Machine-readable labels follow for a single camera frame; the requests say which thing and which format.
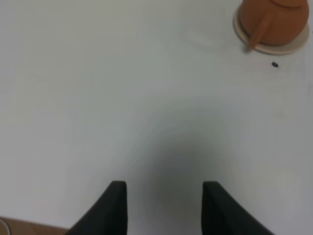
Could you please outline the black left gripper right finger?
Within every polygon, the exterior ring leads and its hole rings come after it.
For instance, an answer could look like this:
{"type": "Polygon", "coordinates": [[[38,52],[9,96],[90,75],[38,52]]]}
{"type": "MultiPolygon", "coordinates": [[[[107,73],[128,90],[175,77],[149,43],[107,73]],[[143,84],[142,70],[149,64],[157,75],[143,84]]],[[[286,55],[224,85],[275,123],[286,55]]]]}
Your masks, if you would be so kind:
{"type": "Polygon", "coordinates": [[[203,235],[271,235],[218,182],[202,185],[201,232],[203,235]]]}

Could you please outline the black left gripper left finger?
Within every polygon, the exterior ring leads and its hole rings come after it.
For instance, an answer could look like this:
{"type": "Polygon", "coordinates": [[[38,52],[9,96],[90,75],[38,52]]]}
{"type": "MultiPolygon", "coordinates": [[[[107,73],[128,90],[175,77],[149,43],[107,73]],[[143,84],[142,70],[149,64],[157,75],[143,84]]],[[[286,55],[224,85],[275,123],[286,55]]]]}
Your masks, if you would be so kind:
{"type": "Polygon", "coordinates": [[[127,184],[124,181],[113,181],[96,203],[66,234],[126,235],[127,232],[127,184]]]}

